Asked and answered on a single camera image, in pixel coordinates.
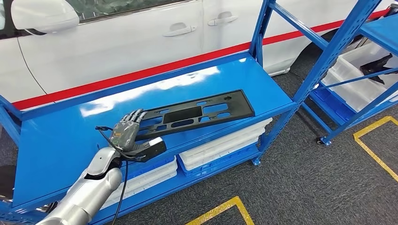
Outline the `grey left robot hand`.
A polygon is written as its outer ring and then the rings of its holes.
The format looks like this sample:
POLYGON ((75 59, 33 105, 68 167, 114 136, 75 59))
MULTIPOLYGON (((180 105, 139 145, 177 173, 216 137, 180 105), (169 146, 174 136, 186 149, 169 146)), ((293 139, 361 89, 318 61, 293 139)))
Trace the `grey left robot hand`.
POLYGON ((138 109, 124 115, 113 128, 110 136, 111 143, 128 155, 140 154, 140 152, 149 149, 151 147, 149 142, 136 143, 140 122, 146 114, 147 111, 138 109))

